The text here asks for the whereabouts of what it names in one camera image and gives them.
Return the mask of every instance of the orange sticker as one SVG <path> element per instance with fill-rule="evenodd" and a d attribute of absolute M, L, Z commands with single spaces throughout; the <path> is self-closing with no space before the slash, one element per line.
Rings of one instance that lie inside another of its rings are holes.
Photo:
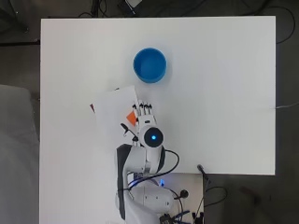
<path fill-rule="evenodd" d="M 127 119 L 130 121 L 130 123 L 133 124 L 133 126 L 135 126 L 136 124 L 136 117 L 135 117 L 135 113 L 134 111 L 132 111 L 128 116 Z"/>

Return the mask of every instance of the black cable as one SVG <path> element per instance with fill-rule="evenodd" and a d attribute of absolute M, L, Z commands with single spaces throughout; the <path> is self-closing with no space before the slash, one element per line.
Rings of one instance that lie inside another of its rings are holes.
<path fill-rule="evenodd" d="M 283 9 L 283 10 L 286 10 L 287 12 L 290 13 L 291 17 L 292 17 L 292 31 L 290 32 L 290 34 L 284 38 L 283 40 L 280 40 L 277 42 L 277 44 L 282 44 L 283 42 L 287 41 L 288 39 L 290 39 L 293 35 L 293 33 L 295 32 L 295 29 L 296 29 L 296 19 L 293 15 L 293 13 L 286 7 L 268 7 L 266 9 L 271 9 L 271 8 L 280 8 L 280 9 Z"/>
<path fill-rule="evenodd" d="M 90 16 L 90 17 L 93 16 L 93 15 L 92 15 L 91 13 L 89 13 L 89 12 L 82 12 L 81 14 L 78 15 L 78 17 L 80 18 L 80 17 L 83 16 L 83 15 L 87 15 L 87 16 Z"/>
<path fill-rule="evenodd" d="M 15 11 L 15 8 L 14 8 L 14 7 L 12 6 L 12 4 L 11 4 L 11 1 L 10 1 L 10 0 L 7 0 L 7 2 L 8 2 L 8 5 L 9 5 L 11 11 L 12 11 L 13 16 L 17 19 L 17 13 L 16 13 L 16 11 Z"/>
<path fill-rule="evenodd" d="M 99 0 L 99 10 L 102 13 L 102 18 L 104 18 L 104 17 L 109 18 L 109 16 L 107 15 L 107 1 L 104 0 L 105 10 L 103 10 L 101 7 L 102 1 L 103 0 Z"/>
<path fill-rule="evenodd" d="M 177 168 L 178 163 L 179 163 L 179 155 L 176 152 L 172 151 L 172 150 L 167 150 L 166 149 L 165 152 L 170 152 L 170 153 L 174 154 L 177 157 L 178 160 L 177 160 L 176 165 L 167 172 L 157 174 L 157 175 L 151 175 L 151 176 L 148 176 L 148 177 L 145 177 L 145 178 L 141 178 L 140 180 L 136 180 L 136 182 L 129 189 L 132 189 L 133 187 L 135 187 L 136 185 L 140 184 L 143 181 L 146 181 L 146 180 L 149 180 L 149 179 L 161 176 L 161 175 L 167 175 L 167 174 L 171 173 L 172 171 L 174 171 Z"/>
<path fill-rule="evenodd" d="M 203 197 L 202 197 L 202 199 L 200 200 L 200 203 L 199 203 L 199 205 L 198 205 L 198 208 L 197 208 L 197 211 L 196 211 L 196 214 L 195 214 L 195 218 L 194 218 L 194 220 L 193 220 L 193 223 L 195 223 L 195 220 L 196 220 L 196 218 L 197 218 L 197 216 L 198 216 L 199 210 L 200 210 L 200 208 L 201 208 L 201 206 L 202 206 L 202 203 L 203 203 L 203 200 L 204 200 L 204 198 L 205 198 L 205 193 L 206 193 L 206 191 L 207 191 L 207 186 L 208 186 L 210 183 L 211 183 L 211 181 L 208 179 L 208 180 L 206 181 L 206 187 L 205 187 L 204 195 L 203 195 Z"/>
<path fill-rule="evenodd" d="M 255 11 L 251 11 L 251 12 L 248 12 L 248 13 L 244 13 L 240 16 L 257 16 L 259 15 L 261 12 L 263 12 L 266 7 L 272 2 L 272 0 L 265 0 L 262 5 Z"/>
<path fill-rule="evenodd" d="M 283 42 L 285 42 L 285 41 L 287 41 L 288 39 L 290 39 L 290 38 L 292 37 L 293 33 L 295 32 L 295 29 L 296 29 L 296 19 L 295 19 L 293 13 L 292 13 L 288 8 L 286 8 L 286 7 L 278 7 L 278 6 L 269 7 L 268 5 L 269 5 L 271 2 L 272 2 L 272 0 L 265 0 L 265 1 L 263 2 L 262 6 L 261 6 L 259 9 L 255 10 L 255 11 L 251 11 L 251 12 L 249 12 L 249 13 L 242 14 L 242 15 L 240 15 L 240 16 L 258 16 L 258 15 L 260 15 L 261 13 L 263 13 L 264 11 L 266 11 L 267 9 L 271 9 L 271 8 L 279 8 L 279 9 L 286 10 L 287 12 L 289 12 L 289 14 L 290 14 L 291 17 L 292 17 L 292 31 L 290 32 L 290 34 L 289 34 L 286 38 L 284 38 L 283 40 L 280 40 L 280 41 L 277 42 L 277 44 L 282 44 Z"/>
<path fill-rule="evenodd" d="M 208 191 L 210 191 L 210 190 L 212 190 L 212 189 L 223 189 L 224 192 L 225 192 L 225 195 L 224 195 L 224 197 L 221 198 L 220 200 L 218 200 L 218 201 L 216 201 L 216 202 L 214 202 L 214 203 L 209 203 L 209 204 L 205 205 L 204 207 L 209 207 L 209 206 L 211 206 L 211 205 L 214 205 L 214 204 L 217 204 L 217 203 L 221 203 L 221 202 L 223 202 L 223 201 L 227 198 L 228 191 L 227 191 L 227 189 L 226 189 L 225 187 L 220 187 L 220 186 L 212 187 L 212 188 L 210 188 L 210 189 L 207 189 L 206 192 L 208 192 Z"/>
<path fill-rule="evenodd" d="M 179 204 L 180 204 L 180 213 L 183 213 L 184 212 L 183 203 L 181 202 L 181 199 L 179 198 L 178 194 L 172 189 L 169 189 L 169 190 L 177 196 Z"/>
<path fill-rule="evenodd" d="M 199 8 L 201 5 L 203 5 L 207 0 L 202 0 L 200 3 L 198 3 L 195 7 L 190 8 L 189 10 L 185 11 L 183 14 L 181 14 L 181 17 L 187 16 L 191 12 L 195 11 L 197 8 Z"/>

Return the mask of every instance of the paper sheet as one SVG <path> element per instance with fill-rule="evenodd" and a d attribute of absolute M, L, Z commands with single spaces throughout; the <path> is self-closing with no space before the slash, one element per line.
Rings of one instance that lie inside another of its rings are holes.
<path fill-rule="evenodd" d="M 130 130 L 135 130 L 126 117 L 133 111 L 132 106 L 137 103 L 134 86 L 107 91 L 99 95 L 94 103 L 94 110 L 100 144 L 107 146 L 105 150 L 114 152 L 122 144 L 132 144 L 133 135 L 127 133 L 124 136 L 121 123 L 127 125 Z"/>

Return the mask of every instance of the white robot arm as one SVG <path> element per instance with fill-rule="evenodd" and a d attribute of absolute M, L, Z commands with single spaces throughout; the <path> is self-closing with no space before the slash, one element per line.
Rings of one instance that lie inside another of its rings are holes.
<path fill-rule="evenodd" d="M 156 174 L 161 170 L 164 166 L 164 137 L 156 126 L 155 117 L 151 113 L 151 105 L 140 102 L 139 107 L 134 105 L 133 109 L 136 117 L 138 144 L 137 146 L 122 145 L 117 148 L 120 214 L 127 224 L 159 224 L 157 211 L 133 199 L 127 175 L 129 172 Z M 170 210 L 173 199 L 167 189 L 155 188 L 148 191 L 156 195 L 166 195 L 164 206 Z"/>

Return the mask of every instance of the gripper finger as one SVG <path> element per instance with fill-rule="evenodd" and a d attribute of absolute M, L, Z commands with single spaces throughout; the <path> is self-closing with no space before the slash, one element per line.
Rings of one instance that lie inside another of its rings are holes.
<path fill-rule="evenodd" d="M 144 103 L 144 110 L 145 110 L 146 115 L 148 115 L 150 113 L 150 108 L 149 108 L 148 103 Z"/>
<path fill-rule="evenodd" d="M 136 106 L 136 105 L 133 105 L 133 106 L 132 106 L 132 108 L 133 108 L 133 111 L 134 111 L 135 117 L 136 117 L 136 118 L 138 118 L 138 117 L 139 117 L 139 113 L 138 113 L 137 106 Z"/>
<path fill-rule="evenodd" d="M 149 104 L 149 114 L 152 114 L 152 106 Z"/>
<path fill-rule="evenodd" d="M 145 110 L 144 110 L 144 103 L 143 101 L 138 101 L 139 102 L 139 109 L 140 109 L 140 115 L 145 115 Z"/>

